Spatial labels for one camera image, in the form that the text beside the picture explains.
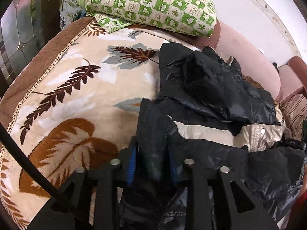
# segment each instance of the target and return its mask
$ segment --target black garment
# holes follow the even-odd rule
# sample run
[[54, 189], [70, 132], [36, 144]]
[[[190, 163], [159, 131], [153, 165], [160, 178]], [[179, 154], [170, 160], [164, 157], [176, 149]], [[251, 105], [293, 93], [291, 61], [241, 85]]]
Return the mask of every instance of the black garment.
[[211, 48], [200, 53], [163, 44], [159, 65], [161, 90], [155, 104], [143, 100], [139, 112], [138, 169], [119, 205], [122, 229], [184, 229], [185, 190], [171, 185], [187, 158], [211, 170], [230, 167], [279, 221], [302, 186], [303, 151], [280, 147], [249, 153], [207, 140], [187, 140], [172, 121], [227, 129], [233, 135], [246, 124], [278, 125], [270, 94], [242, 80], [240, 70], [224, 63]]

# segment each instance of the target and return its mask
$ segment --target green checkered pillow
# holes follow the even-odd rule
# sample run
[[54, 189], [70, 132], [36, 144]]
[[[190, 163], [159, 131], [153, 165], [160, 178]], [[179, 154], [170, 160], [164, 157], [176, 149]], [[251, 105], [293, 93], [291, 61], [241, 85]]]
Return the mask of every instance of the green checkered pillow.
[[210, 36], [216, 24], [212, 0], [79, 0], [79, 4], [86, 8], [88, 16], [95, 16], [107, 32], [134, 22], [178, 33]]

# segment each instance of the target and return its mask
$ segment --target screw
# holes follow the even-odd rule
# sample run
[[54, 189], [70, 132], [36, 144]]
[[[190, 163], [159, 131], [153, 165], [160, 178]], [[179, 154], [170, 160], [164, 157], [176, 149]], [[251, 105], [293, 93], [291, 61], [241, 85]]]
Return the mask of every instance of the screw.
[[230, 169], [227, 166], [222, 166], [220, 167], [220, 171], [222, 173], [229, 173]]
[[193, 165], [193, 164], [195, 163], [195, 161], [194, 161], [193, 159], [190, 159], [190, 158], [185, 159], [184, 162], [185, 162], [185, 164], [187, 164], [187, 165]]
[[85, 168], [84, 167], [79, 167], [79, 168], [76, 169], [76, 173], [77, 174], [82, 174], [84, 172], [85, 172]]
[[119, 164], [120, 164], [120, 160], [119, 160], [119, 159], [112, 159], [112, 160], [110, 161], [110, 164], [111, 164], [111, 165], [119, 165]]

